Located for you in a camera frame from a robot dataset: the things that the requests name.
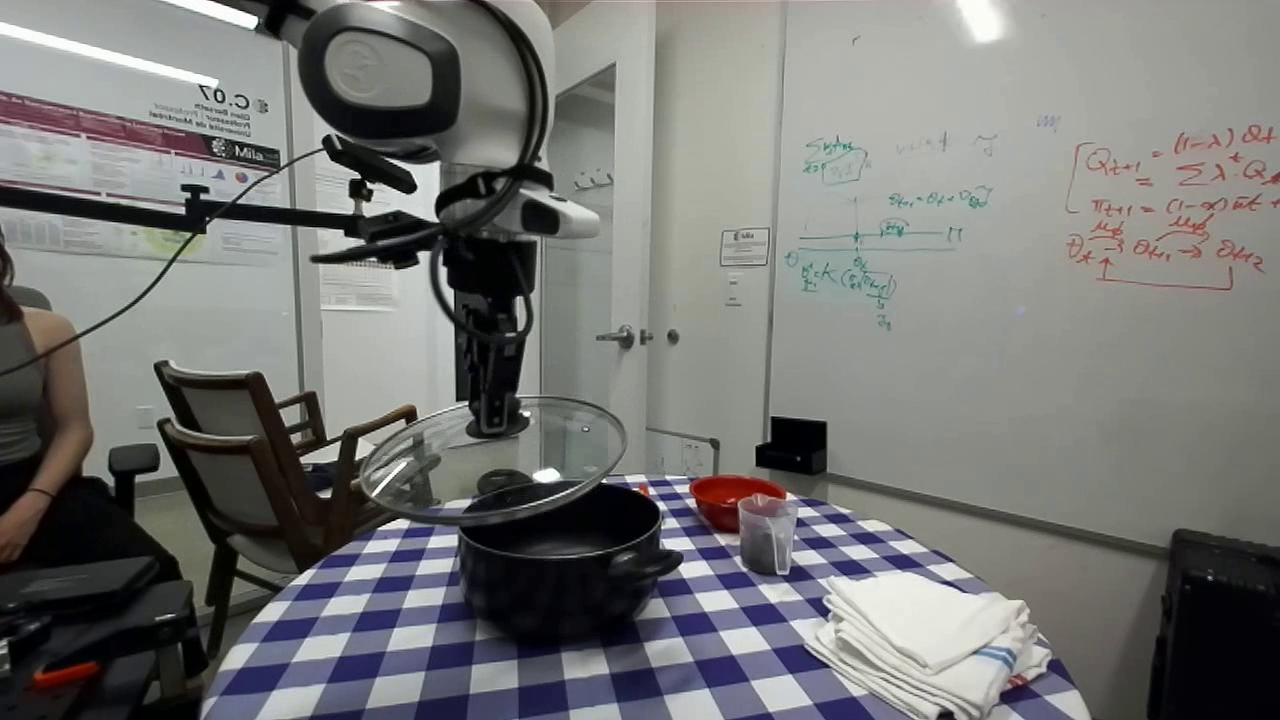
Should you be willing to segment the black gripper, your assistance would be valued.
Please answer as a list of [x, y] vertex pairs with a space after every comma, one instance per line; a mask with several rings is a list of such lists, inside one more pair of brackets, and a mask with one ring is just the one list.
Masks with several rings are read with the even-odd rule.
[[459, 238], [443, 248], [458, 310], [458, 380], [470, 430], [490, 437], [495, 388], [502, 437], [523, 430], [519, 363], [532, 330], [536, 248], [523, 238]]

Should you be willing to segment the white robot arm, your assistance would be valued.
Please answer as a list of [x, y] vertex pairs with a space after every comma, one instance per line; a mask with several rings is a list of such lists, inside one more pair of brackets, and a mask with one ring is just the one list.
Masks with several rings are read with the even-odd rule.
[[263, 0], [301, 90], [363, 160], [435, 165], [432, 286], [474, 437], [523, 427], [536, 245], [569, 229], [545, 160], [551, 18], [536, 0]]

